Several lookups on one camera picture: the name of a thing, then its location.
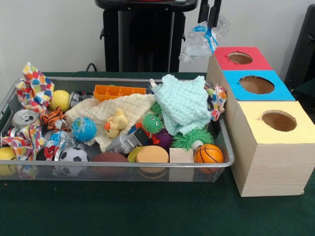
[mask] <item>metal basket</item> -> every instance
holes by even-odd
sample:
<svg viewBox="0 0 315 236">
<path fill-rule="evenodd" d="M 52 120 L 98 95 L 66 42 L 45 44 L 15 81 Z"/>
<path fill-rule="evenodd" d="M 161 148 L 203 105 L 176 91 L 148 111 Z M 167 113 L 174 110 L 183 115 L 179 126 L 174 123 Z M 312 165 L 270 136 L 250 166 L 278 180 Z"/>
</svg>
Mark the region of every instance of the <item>metal basket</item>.
<svg viewBox="0 0 315 236">
<path fill-rule="evenodd" d="M 91 91 L 96 84 L 147 88 L 149 80 L 112 78 L 51 77 L 55 90 Z M 0 131 L 11 125 L 14 113 L 22 108 L 13 85 L 0 104 Z M 234 154 L 224 120 L 211 122 L 209 129 L 215 137 L 215 145 L 223 152 L 224 163 L 128 163 L 128 162 L 48 162 L 48 161 L 5 161 L 0 160 L 0 179 L 5 180 L 79 180 L 79 181 L 181 181 L 215 182 L 225 167 L 234 162 Z M 85 151 L 92 159 L 100 154 L 98 144 L 86 146 Z"/>
</svg>

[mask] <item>orange ice cube tray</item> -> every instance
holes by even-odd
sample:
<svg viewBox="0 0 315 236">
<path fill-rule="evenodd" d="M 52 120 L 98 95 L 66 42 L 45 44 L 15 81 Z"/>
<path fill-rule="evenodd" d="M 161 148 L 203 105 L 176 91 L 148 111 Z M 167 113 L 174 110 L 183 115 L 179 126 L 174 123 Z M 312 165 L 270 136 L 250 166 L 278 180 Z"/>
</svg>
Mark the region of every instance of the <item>orange ice cube tray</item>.
<svg viewBox="0 0 315 236">
<path fill-rule="evenodd" d="M 110 85 L 95 85 L 94 98 L 102 102 L 117 97 L 129 96 L 134 93 L 146 94 L 145 88 L 121 87 Z"/>
</svg>

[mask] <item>blue lid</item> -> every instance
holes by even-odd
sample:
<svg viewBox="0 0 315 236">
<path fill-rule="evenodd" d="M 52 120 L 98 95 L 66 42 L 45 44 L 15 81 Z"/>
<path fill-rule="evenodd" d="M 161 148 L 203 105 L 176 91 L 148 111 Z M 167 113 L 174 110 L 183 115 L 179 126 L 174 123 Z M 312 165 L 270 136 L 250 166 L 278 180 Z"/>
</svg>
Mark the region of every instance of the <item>blue lid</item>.
<svg viewBox="0 0 315 236">
<path fill-rule="evenodd" d="M 225 70 L 223 71 L 224 76 L 229 83 L 232 92 L 237 100 L 240 101 L 295 101 L 292 94 L 286 88 L 285 84 L 278 77 L 273 70 Z M 240 83 L 241 79 L 246 77 L 258 77 L 260 82 L 262 79 L 269 81 L 273 84 L 274 89 L 268 90 L 269 93 L 256 94 L 249 92 L 243 88 Z"/>
</svg>

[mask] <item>stuffed tiger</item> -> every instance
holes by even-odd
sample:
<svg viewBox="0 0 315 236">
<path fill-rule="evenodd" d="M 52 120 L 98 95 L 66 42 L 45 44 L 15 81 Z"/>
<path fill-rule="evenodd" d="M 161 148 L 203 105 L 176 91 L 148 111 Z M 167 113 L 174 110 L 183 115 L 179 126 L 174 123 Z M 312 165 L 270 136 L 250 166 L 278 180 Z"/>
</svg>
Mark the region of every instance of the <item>stuffed tiger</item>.
<svg viewBox="0 0 315 236">
<path fill-rule="evenodd" d="M 41 114 L 40 120 L 43 124 L 47 125 L 49 130 L 63 130 L 66 132 L 70 132 L 71 130 L 68 128 L 65 120 L 67 116 L 63 114 L 60 107 L 57 107 L 53 112 L 48 115 Z"/>
</svg>

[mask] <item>green spiky ball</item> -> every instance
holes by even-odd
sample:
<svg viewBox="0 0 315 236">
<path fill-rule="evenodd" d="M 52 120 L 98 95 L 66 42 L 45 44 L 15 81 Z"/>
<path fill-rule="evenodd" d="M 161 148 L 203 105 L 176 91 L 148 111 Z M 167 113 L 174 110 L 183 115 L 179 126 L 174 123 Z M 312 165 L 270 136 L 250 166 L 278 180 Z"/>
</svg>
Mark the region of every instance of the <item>green spiky ball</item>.
<svg viewBox="0 0 315 236">
<path fill-rule="evenodd" d="M 155 103 L 152 105 L 151 111 L 152 111 L 157 117 L 163 118 L 162 108 L 161 108 L 161 106 L 160 106 L 157 102 L 155 102 Z"/>
<path fill-rule="evenodd" d="M 163 121 L 156 115 L 147 113 L 142 119 L 142 126 L 150 134 L 157 134 L 162 130 Z"/>
<path fill-rule="evenodd" d="M 180 133 L 173 137 L 172 148 L 184 148 L 189 150 L 192 148 L 192 143 L 200 140 L 204 144 L 213 144 L 213 136 L 206 129 L 194 129 L 187 135 L 182 135 Z"/>
</svg>

